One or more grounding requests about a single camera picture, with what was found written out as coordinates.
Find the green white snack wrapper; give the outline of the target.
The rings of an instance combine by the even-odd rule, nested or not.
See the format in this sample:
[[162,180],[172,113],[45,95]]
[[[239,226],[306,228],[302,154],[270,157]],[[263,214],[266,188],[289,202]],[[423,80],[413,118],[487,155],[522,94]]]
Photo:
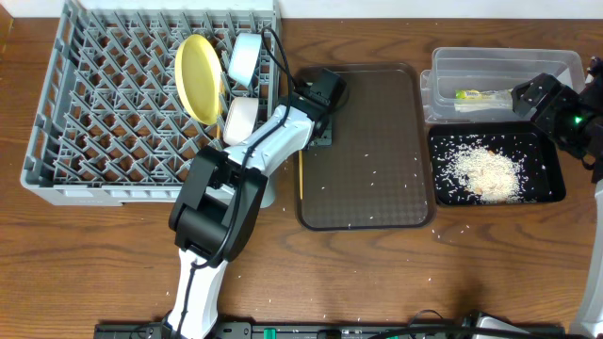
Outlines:
[[479,100],[479,101],[511,101],[512,91],[503,90],[485,90],[476,89],[458,89],[455,91],[456,100]]

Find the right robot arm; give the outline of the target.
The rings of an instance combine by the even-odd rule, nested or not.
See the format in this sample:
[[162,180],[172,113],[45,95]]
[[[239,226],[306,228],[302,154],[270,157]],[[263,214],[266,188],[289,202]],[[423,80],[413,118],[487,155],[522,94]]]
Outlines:
[[571,89],[555,76],[540,73],[511,90],[512,110],[526,117],[557,148],[591,173],[594,208],[592,248],[584,290],[569,332],[583,338],[602,336],[602,58],[593,56],[584,87]]

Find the white bowl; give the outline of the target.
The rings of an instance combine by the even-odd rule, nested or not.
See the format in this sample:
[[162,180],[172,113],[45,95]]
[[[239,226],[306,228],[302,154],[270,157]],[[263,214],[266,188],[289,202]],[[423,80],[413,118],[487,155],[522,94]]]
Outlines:
[[223,132],[223,140],[227,145],[237,145],[252,134],[258,109],[257,98],[236,97],[231,102]]

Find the wooden chopstick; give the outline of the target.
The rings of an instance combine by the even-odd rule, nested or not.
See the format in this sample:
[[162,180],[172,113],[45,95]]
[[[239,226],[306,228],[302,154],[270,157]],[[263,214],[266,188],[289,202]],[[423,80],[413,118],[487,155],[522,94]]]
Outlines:
[[224,127],[225,127],[225,121],[224,121],[224,109],[226,108],[226,103],[224,101],[224,85],[223,82],[220,81],[219,82],[219,90],[218,90],[218,95],[219,95],[219,110],[218,110],[218,118],[217,118],[217,134],[216,137],[218,139],[222,139],[222,135],[224,132]]
[[299,170],[299,197],[303,199],[303,151],[298,151],[298,170]]

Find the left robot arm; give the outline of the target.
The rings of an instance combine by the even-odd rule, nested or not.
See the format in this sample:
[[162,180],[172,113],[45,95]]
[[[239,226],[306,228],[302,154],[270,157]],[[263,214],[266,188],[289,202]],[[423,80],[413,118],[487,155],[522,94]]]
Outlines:
[[218,151],[202,148],[175,201],[169,226],[181,263],[176,301],[164,338],[205,338],[218,320],[227,266],[249,241],[259,210],[272,204],[269,178],[293,153],[322,137],[347,90],[329,69],[281,98],[248,137]]

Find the yellow plate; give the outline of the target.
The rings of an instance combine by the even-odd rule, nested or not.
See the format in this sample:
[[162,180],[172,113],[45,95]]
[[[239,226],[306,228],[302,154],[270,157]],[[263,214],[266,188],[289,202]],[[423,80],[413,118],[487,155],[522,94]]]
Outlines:
[[177,93],[195,121],[205,125],[218,122],[221,72],[218,56],[204,36],[190,35],[179,45],[174,64]]

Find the light blue bowl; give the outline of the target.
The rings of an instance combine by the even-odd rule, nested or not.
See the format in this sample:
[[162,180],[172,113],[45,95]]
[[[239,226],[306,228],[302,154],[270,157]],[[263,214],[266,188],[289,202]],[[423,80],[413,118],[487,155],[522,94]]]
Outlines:
[[262,41],[259,34],[240,33],[236,38],[228,75],[246,88],[249,88],[253,81],[261,46]]

